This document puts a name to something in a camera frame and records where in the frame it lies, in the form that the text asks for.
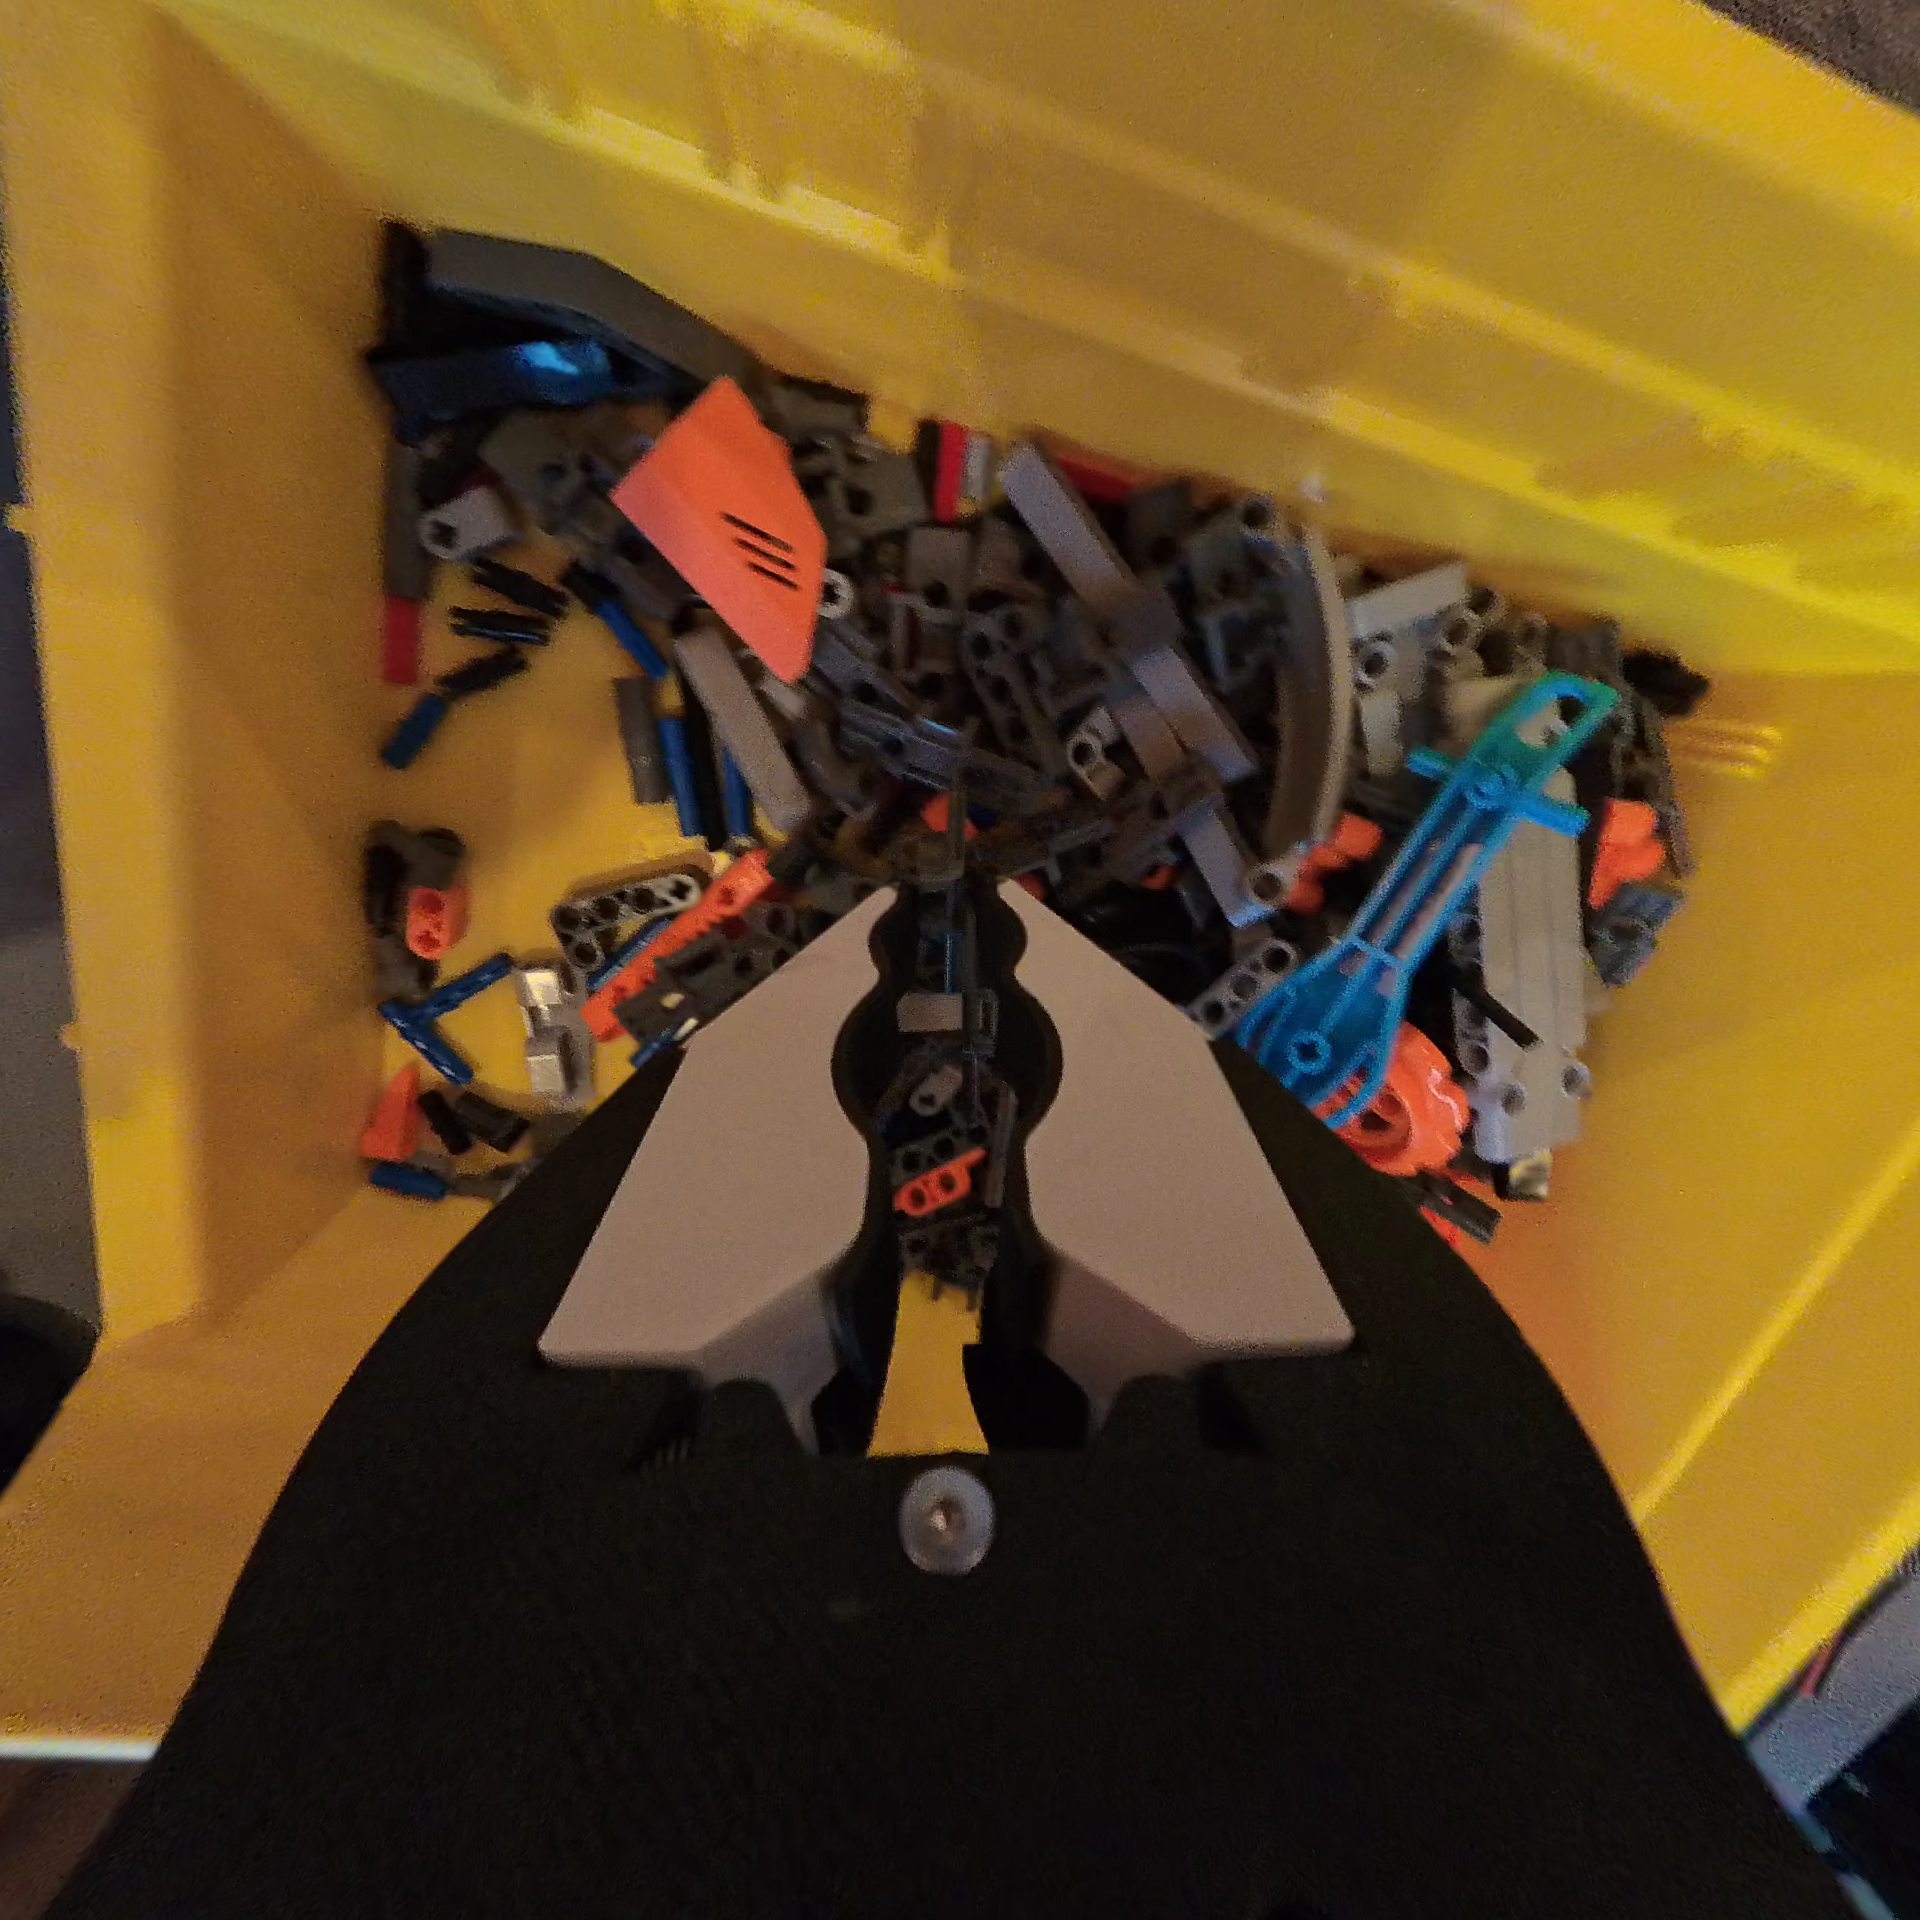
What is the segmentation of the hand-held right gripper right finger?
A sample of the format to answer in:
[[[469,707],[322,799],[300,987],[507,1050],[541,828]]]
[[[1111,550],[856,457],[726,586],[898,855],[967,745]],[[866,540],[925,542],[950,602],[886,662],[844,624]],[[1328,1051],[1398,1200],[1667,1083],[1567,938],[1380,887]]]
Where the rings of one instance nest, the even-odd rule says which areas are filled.
[[[1343,1353],[1354,1321],[1204,1028],[1021,887],[970,903],[1018,1091],[1011,1248],[967,1350],[987,1447],[1078,1449],[1146,1378]]]

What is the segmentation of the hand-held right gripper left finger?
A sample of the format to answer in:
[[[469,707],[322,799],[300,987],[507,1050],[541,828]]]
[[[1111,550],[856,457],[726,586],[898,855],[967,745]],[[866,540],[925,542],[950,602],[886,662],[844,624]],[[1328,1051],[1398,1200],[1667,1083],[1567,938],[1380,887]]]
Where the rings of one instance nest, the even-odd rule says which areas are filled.
[[[842,1366],[827,1281],[871,1188],[832,1057],[877,982],[874,934],[895,902],[876,891],[683,1047],[540,1338],[544,1360],[758,1382],[819,1449],[812,1403]]]

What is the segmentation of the blue plastic separator tool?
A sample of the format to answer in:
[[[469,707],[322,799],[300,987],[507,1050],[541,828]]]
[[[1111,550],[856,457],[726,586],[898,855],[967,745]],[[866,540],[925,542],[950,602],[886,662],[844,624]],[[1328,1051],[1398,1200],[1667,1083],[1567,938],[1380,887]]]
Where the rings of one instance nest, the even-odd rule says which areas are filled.
[[[1613,716],[1618,691],[1564,671],[1527,684],[1462,755],[1420,747],[1435,792],[1348,930],[1266,990],[1235,1042],[1326,1128],[1362,1113],[1398,1040],[1408,987],[1462,897],[1523,826],[1573,838],[1586,812],[1547,794]]]

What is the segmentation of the long grey pin-hole panel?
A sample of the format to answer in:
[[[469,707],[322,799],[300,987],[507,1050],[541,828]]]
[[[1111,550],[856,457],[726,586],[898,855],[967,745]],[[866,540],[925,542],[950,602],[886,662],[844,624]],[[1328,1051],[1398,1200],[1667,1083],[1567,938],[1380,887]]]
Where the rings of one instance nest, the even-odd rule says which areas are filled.
[[[1576,841],[1535,824],[1514,830],[1451,926],[1448,958],[1480,994],[1453,996],[1477,1158],[1510,1166],[1567,1145],[1592,1094]],[[1487,1015],[1486,1002],[1531,1040]]]

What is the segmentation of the pile of small building parts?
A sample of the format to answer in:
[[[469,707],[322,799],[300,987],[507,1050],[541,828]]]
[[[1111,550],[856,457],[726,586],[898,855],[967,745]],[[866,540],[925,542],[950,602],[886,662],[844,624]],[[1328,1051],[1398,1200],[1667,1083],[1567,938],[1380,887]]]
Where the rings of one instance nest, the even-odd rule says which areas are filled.
[[[768,848],[778,891],[742,930],[668,956],[615,1010],[636,1065],[683,1050],[864,897],[915,897],[918,954],[877,1129],[895,1216],[982,1263],[1007,1211],[1018,1094],[996,990],[980,986],[965,880],[1005,880],[1232,1040],[1285,975],[1332,946],[1435,785],[1420,747],[1462,755],[1527,684],[1564,671],[1618,707],[1547,783],[1575,839],[1591,1023],[1658,948],[1693,872],[1667,726],[1710,681],[1627,644],[1606,617],[1510,603],[1458,563],[1400,576],[1338,555],[1351,622],[1351,771],[1338,824],[1287,891],[1263,858],[1276,776],[1282,546],[1268,497],[1143,482],[1090,457],[931,419],[910,449],[864,393],[766,368],[749,396],[788,449],[826,540],[803,681],[781,684],[611,505],[687,401],[615,396],[595,344],[365,352],[382,459],[380,678],[408,703],[378,747],[411,774],[447,723],[524,680],[582,617],[619,652],[612,731],[634,800],[687,848],[662,879],[581,887],[548,911],[559,960],[516,978],[546,1110],[592,1102],[605,1047],[586,999],[637,938]],[[1462,1086],[1448,958],[1468,891],[1408,987]],[[1510,1166],[1472,1129],[1445,1172],[1394,1179],[1439,1235],[1491,1241],[1502,1202],[1539,1204],[1564,1147]]]

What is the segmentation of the yellow plastic bin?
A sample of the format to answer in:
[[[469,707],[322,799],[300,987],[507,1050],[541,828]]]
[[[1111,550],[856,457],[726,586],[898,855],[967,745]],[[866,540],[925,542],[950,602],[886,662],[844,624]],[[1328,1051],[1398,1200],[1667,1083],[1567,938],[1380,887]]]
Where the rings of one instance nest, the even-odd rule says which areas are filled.
[[[4,180],[103,1300],[4,1497],[6,1753],[150,1751],[478,1218],[355,1155],[364,828],[464,835],[458,970],[669,830],[587,617],[378,763],[383,220],[1710,674],[1686,908],[1483,1274],[1734,1721],[1915,1539],[1914,118],[1682,4],[4,4]]]

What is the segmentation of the orange round wheel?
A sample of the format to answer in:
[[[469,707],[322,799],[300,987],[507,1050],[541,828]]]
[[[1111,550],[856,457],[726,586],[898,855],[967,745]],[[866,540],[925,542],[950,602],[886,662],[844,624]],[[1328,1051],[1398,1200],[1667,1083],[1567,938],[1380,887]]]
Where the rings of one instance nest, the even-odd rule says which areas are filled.
[[[1374,1099],[1332,1132],[1387,1177],[1445,1172],[1472,1129],[1472,1104],[1448,1057],[1404,1023]]]

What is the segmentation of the orange toothed rack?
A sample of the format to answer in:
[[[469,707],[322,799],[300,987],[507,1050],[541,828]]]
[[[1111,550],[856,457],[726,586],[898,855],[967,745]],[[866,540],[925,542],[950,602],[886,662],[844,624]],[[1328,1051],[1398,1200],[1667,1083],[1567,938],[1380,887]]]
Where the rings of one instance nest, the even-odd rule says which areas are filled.
[[[698,940],[719,930],[738,934],[749,908],[770,898],[778,880],[770,874],[768,848],[735,858],[718,874],[699,902],[658,928],[644,930],[587,993],[582,1019],[592,1040],[607,1046],[622,1034],[616,1008],[644,993],[668,956],[682,954]]]

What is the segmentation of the grey arc-shaped panel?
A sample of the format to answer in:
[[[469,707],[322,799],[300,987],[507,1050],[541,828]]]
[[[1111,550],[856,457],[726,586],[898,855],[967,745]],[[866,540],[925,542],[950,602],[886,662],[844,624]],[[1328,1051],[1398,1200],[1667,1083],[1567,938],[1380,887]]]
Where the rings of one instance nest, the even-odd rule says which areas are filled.
[[[1338,826],[1354,755],[1354,632],[1328,544],[1312,528],[1280,552],[1287,635],[1278,664],[1280,745],[1263,858],[1282,891]]]

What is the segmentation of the orange fin panel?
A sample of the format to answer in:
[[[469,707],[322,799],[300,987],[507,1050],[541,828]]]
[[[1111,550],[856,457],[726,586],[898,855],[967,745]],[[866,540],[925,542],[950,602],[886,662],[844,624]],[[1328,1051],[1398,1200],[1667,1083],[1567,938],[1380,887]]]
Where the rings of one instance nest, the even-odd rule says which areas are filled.
[[[826,528],[787,444],[734,380],[711,382],[664,428],[611,505],[781,684],[804,680]]]

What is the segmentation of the dark grey curved panel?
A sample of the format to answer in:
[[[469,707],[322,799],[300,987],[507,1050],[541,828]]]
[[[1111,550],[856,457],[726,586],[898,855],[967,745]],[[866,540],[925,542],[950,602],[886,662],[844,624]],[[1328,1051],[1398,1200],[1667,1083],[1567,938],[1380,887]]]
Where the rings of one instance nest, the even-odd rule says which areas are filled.
[[[718,378],[755,393],[760,360],[644,281],[586,252],[480,232],[382,227],[375,354],[598,346],[615,396],[687,401]]]

